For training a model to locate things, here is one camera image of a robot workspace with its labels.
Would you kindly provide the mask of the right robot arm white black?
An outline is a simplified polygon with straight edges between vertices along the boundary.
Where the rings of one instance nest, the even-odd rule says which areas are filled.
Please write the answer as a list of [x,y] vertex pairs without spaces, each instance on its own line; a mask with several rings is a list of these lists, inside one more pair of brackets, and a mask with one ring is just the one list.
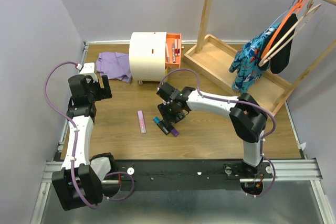
[[255,177],[260,172],[263,161],[261,137],[265,131],[267,114],[256,108],[256,101],[250,95],[242,97],[210,97],[200,95],[195,88],[185,87],[178,90],[168,83],[158,88],[156,93],[163,103],[158,110],[162,120],[155,117],[153,121],[165,135],[178,136],[173,124],[178,123],[191,111],[203,111],[218,114],[231,120],[237,136],[243,141],[244,156],[239,174]]

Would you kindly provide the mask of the blue capped black highlighter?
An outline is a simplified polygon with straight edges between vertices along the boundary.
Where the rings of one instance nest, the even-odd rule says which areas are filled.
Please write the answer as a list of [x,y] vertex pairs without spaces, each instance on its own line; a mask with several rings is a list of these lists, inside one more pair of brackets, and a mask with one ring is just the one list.
[[153,118],[153,121],[165,135],[170,133],[169,130],[165,127],[163,121],[160,120],[157,116]]

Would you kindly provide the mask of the pink highlighter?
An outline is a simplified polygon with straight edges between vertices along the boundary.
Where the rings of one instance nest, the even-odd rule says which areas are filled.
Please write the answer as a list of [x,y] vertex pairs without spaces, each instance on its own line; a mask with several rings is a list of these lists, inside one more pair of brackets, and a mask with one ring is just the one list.
[[139,126],[140,126],[140,132],[141,134],[145,134],[146,133],[146,127],[145,127],[145,120],[144,120],[144,115],[143,115],[143,111],[138,111],[138,120],[139,120]]

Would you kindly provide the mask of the blue patterned pen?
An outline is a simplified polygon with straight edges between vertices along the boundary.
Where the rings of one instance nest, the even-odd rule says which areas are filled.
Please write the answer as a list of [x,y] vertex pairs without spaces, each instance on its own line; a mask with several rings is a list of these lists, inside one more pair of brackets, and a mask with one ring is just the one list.
[[176,60],[175,60],[175,43],[172,43],[172,61],[173,61],[173,63],[176,63]]

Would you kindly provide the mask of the purple capped black highlighter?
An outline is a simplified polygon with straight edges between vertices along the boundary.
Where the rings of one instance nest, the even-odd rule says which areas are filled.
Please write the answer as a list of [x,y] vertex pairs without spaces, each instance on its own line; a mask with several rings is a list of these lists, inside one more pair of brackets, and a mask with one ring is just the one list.
[[178,130],[176,130],[174,127],[171,128],[171,134],[174,136],[174,137],[177,137],[179,135],[179,132]]

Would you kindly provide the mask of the round cream drawer organizer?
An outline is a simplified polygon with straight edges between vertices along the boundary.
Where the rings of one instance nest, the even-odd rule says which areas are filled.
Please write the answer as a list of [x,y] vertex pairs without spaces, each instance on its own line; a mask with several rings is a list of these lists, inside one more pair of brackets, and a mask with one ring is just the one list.
[[[143,82],[160,82],[171,69],[181,67],[182,56],[172,61],[172,43],[180,40],[182,47],[182,34],[167,32],[133,32],[129,44],[129,63],[132,78],[142,84]],[[165,44],[167,43],[170,62],[166,62]]]

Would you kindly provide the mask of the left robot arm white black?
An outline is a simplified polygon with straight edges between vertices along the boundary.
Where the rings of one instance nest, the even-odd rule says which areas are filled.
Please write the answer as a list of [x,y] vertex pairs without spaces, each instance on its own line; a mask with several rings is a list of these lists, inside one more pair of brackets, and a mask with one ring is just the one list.
[[111,153],[89,157],[91,133],[96,116],[95,102],[112,97],[109,80],[102,76],[100,84],[89,74],[77,74],[68,79],[71,98],[66,113],[69,120],[69,140],[66,158],[59,171],[52,174],[52,184],[63,210],[85,205],[95,207],[102,202],[104,179],[116,175]]

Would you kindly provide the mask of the red capped white marker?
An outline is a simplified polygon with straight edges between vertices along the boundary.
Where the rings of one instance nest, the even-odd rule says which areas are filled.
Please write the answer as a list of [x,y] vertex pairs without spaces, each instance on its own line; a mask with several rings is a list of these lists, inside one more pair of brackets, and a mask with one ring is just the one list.
[[179,56],[180,55],[180,40],[177,38],[175,40],[175,56]]

